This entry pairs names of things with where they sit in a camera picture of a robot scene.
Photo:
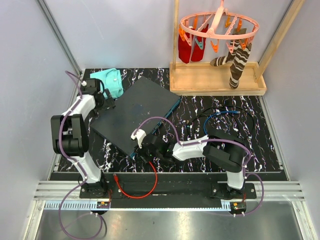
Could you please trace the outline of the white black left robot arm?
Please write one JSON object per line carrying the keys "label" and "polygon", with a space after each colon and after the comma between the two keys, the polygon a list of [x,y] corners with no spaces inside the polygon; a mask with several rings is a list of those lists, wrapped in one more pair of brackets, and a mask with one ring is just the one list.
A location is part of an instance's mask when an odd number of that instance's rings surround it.
{"label": "white black left robot arm", "polygon": [[110,96],[100,79],[87,78],[76,85],[79,94],[74,103],[60,115],[50,119],[53,150],[71,162],[82,177],[79,183],[81,192],[86,198],[111,197],[107,179],[102,170],[94,163],[89,153],[89,137],[85,126],[85,119],[92,111],[102,107],[114,108],[105,99],[104,94]]}

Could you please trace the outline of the dark grey network switch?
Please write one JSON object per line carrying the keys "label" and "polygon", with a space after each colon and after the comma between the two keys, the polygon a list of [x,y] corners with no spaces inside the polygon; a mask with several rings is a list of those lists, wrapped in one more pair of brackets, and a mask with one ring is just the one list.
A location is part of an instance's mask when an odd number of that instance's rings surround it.
{"label": "dark grey network switch", "polygon": [[142,76],[115,101],[115,108],[103,111],[90,129],[132,157],[137,142],[131,134],[150,117],[167,118],[181,97]]}

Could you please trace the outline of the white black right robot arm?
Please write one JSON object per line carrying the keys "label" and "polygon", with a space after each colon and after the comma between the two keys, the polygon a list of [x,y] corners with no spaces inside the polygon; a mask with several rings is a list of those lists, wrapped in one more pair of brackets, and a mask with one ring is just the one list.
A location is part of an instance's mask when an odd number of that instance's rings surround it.
{"label": "white black right robot arm", "polygon": [[195,158],[210,160],[227,175],[226,187],[217,187],[213,197],[231,200],[245,196],[244,157],[252,155],[240,138],[216,130],[212,135],[169,143],[142,129],[134,130],[130,138],[137,142],[135,152],[146,163],[154,158],[172,164]]}

